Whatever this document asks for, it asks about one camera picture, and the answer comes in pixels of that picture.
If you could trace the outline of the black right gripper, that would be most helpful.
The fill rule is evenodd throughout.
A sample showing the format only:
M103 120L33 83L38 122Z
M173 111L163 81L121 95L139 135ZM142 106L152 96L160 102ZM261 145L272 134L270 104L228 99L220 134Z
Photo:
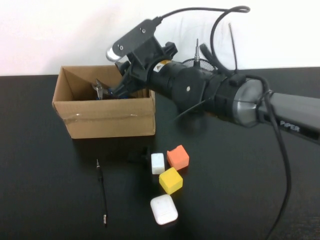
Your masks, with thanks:
M141 46L127 55L128 60L115 63L120 74L119 83L111 87L111 93L124 98L142 89L149 89L165 97L171 97L171 80L180 69L172 66L173 56L178 49L173 42L161 46L152 36Z

